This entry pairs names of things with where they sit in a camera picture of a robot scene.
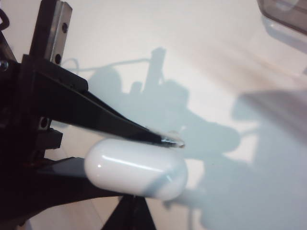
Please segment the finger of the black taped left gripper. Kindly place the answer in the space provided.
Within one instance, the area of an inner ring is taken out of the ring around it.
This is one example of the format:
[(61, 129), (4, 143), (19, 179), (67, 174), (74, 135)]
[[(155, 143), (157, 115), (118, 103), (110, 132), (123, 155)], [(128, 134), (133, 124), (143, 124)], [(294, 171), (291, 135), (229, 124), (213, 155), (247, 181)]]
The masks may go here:
[(130, 121), (88, 90), (88, 82), (45, 59), (23, 56), (23, 69), (33, 79), (30, 111), (62, 123), (128, 140), (182, 148), (185, 143)]

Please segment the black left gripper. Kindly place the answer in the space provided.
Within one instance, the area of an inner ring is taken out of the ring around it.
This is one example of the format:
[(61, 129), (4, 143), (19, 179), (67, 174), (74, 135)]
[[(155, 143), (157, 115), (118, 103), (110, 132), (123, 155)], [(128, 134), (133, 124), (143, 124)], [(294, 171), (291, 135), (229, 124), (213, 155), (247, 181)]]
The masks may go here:
[(29, 172), (44, 166), (45, 151), (57, 149), (62, 139), (51, 122), (72, 122), (63, 98), (73, 89), (73, 78), (61, 67), (71, 15), (63, 0), (41, 1), (31, 48), (21, 62), (0, 39), (2, 169)]

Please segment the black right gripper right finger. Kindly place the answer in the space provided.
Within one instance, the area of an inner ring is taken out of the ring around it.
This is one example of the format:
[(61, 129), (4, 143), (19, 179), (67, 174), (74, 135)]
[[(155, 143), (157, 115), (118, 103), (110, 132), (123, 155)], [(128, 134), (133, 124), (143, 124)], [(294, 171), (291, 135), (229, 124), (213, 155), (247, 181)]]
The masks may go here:
[(155, 230), (152, 215), (149, 211), (146, 199), (144, 197), (135, 197), (134, 208), (134, 229), (135, 230)]

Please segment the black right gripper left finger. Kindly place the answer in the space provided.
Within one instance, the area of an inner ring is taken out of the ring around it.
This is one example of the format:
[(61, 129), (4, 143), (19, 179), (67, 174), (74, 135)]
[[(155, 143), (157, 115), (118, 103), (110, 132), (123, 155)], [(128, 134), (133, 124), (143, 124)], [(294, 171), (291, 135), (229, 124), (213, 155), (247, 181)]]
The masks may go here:
[(105, 223), (105, 229), (136, 230), (135, 205), (136, 196), (124, 195)]

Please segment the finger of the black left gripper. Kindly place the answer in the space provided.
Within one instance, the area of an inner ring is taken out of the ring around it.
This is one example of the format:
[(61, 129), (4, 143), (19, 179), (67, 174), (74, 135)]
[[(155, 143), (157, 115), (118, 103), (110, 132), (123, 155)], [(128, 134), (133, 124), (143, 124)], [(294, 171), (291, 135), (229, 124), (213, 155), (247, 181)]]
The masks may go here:
[(26, 216), (48, 208), (93, 198), (134, 196), (94, 186), (84, 171), (84, 159), (3, 161), (0, 164), (0, 214)]

